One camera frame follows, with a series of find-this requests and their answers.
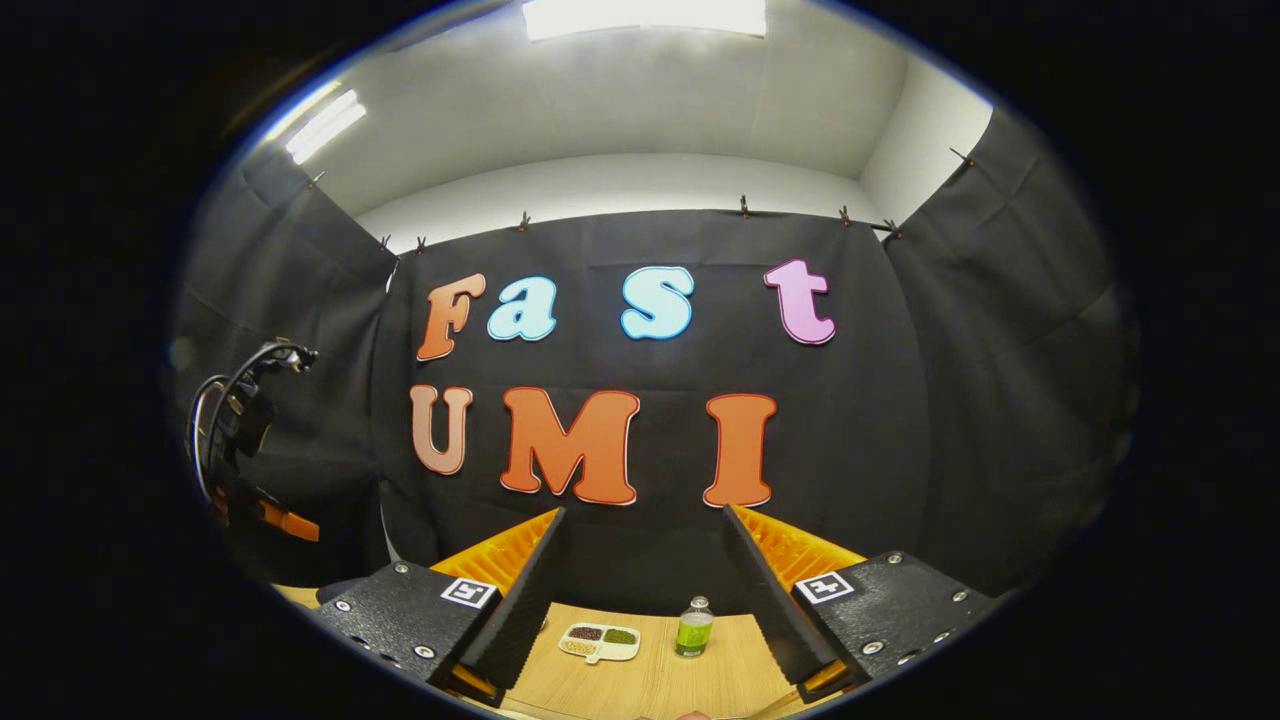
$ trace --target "plastic bottle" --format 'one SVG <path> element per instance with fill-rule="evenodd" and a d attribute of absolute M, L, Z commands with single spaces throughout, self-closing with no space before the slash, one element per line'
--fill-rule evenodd
<path fill-rule="evenodd" d="M 712 635 L 712 620 L 716 619 L 708 606 L 707 598 L 698 596 L 689 603 L 689 610 L 680 614 L 676 655 L 698 657 L 707 650 L 707 639 Z"/>

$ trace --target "light blue letter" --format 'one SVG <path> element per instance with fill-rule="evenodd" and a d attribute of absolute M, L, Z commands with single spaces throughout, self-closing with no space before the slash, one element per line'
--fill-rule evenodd
<path fill-rule="evenodd" d="M 622 313 L 622 332 L 631 340 L 667 340 L 685 332 L 694 316 L 686 296 L 694 277 L 684 268 L 640 268 L 622 283 L 622 297 L 635 310 Z"/>
<path fill-rule="evenodd" d="M 525 296 L 524 300 L 516 300 L 521 295 Z M 548 278 L 521 278 L 502 288 L 498 301 L 502 305 L 489 315 L 489 337 L 494 340 L 520 336 L 536 342 L 556 329 L 556 318 L 552 318 L 556 283 Z"/>

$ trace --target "white wall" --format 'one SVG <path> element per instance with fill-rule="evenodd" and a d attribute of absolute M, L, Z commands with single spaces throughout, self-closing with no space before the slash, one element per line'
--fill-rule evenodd
<path fill-rule="evenodd" d="M 417 236 L 442 242 L 515 227 L 521 211 L 539 223 L 636 210 L 737 210 L 744 193 L 755 210 L 837 218 L 849 205 L 855 220 L 888 217 L 850 178 L 744 158 L 637 154 L 493 170 L 393 200 L 356 222 L 374 237 L 390 234 L 388 247 L 399 254 L 417 247 Z"/>
<path fill-rule="evenodd" d="M 960 167 L 991 122 L 991 102 L 915 55 L 884 135 L 859 178 L 876 208 L 899 224 Z"/>

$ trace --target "pink letter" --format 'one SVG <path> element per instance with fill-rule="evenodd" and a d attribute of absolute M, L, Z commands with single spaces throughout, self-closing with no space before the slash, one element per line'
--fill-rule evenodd
<path fill-rule="evenodd" d="M 782 327 L 797 342 L 822 345 L 836 334 L 836 322 L 819 319 L 813 306 L 813 293 L 827 292 L 827 278 L 810 275 L 804 260 L 787 260 L 764 273 L 764 284 L 778 288 Z"/>

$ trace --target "decorative letter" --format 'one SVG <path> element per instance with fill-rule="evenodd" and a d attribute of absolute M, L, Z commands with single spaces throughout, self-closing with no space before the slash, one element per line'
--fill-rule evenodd
<path fill-rule="evenodd" d="M 716 482 L 703 493 L 712 507 L 763 505 L 773 491 L 760 478 L 764 464 L 764 423 L 778 410 L 763 395 L 722 395 L 707 401 L 707 413 L 719 425 Z"/>
<path fill-rule="evenodd" d="M 408 389 L 408 397 L 413 401 L 413 451 L 417 452 L 417 459 L 442 475 L 461 470 L 467 455 L 467 406 L 471 405 L 471 391 L 462 387 L 444 391 L 444 404 L 449 407 L 449 448 L 444 452 L 431 442 L 435 388 L 413 386 Z"/>
<path fill-rule="evenodd" d="M 524 295 L 524 300 L 516 297 Z M 544 277 L 518 279 L 498 293 L 502 305 L 489 315 L 489 337 L 512 340 L 520 336 L 536 342 L 552 334 L 556 318 L 552 318 L 552 304 L 556 302 L 556 283 Z"/>
<path fill-rule="evenodd" d="M 622 332 L 631 340 L 667 340 L 685 332 L 694 316 L 686 296 L 694 277 L 684 268 L 640 268 L 622 283 L 622 297 L 637 310 L 622 313 Z"/>
<path fill-rule="evenodd" d="M 449 284 L 442 284 L 426 296 L 431 310 L 426 316 L 426 336 L 422 338 L 422 347 L 417 348 L 420 363 L 438 360 L 453 352 L 449 328 L 453 332 L 461 332 L 462 327 L 467 324 L 467 310 L 471 307 L 468 295 L 471 297 L 484 295 L 484 275 L 480 273 Z"/>
<path fill-rule="evenodd" d="M 636 491 L 627 483 L 627 433 L 640 411 L 640 398 L 621 391 L 600 391 L 586 398 L 566 433 L 547 391 L 513 387 L 502 396 L 511 410 L 511 462 L 502 484 L 516 492 L 538 492 L 543 478 L 534 474 L 534 457 L 547 475 L 547 487 L 564 492 L 579 462 L 582 479 L 573 495 L 600 505 L 631 505 Z"/>
<path fill-rule="evenodd" d="M 827 278 L 810 275 L 804 260 L 788 260 L 768 273 L 764 284 L 778 288 L 778 307 L 787 334 L 805 345 L 822 345 L 836 334 L 836 322 L 818 319 L 814 292 L 827 292 Z"/>

